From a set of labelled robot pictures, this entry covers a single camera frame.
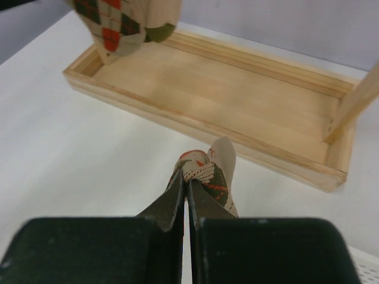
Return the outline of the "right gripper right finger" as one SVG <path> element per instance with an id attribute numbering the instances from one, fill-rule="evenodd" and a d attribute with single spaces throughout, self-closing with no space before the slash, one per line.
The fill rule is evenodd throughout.
<path id="1" fill-rule="evenodd" d="M 359 283 L 345 241 L 319 218 L 236 218 L 188 184 L 194 283 Z"/>

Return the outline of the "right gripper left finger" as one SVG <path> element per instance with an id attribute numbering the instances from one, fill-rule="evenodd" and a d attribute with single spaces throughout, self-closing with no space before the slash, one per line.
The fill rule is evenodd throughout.
<path id="1" fill-rule="evenodd" d="M 184 178 L 135 217 L 27 221 L 1 261 L 2 283 L 180 283 Z"/>

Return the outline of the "beige argyle sock front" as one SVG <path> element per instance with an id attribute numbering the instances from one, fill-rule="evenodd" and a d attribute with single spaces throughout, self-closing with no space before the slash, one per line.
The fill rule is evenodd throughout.
<path id="1" fill-rule="evenodd" d="M 217 139 L 208 152 L 190 150 L 183 153 L 175 164 L 166 190 L 174 184 L 178 172 L 185 184 L 192 180 L 201 183 L 204 191 L 215 200 L 225 212 L 237 218 L 236 205 L 232 198 L 232 180 L 235 171 L 236 152 L 227 137 Z"/>

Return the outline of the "beige argyle sock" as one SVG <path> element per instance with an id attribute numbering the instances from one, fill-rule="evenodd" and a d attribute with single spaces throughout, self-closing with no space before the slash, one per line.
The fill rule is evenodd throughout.
<path id="1" fill-rule="evenodd" d="M 235 171 L 236 152 L 227 137 L 217 139 L 208 152 L 190 150 L 183 153 L 175 164 L 166 190 L 174 184 L 178 172 L 185 184 L 192 180 L 201 183 L 204 191 L 215 200 L 225 212 L 237 218 L 236 205 L 232 198 L 232 180 Z"/>
<path id="2" fill-rule="evenodd" d="M 144 43 L 160 43 L 179 23 L 179 0 L 74 0 L 75 10 L 107 53 L 126 56 Z"/>

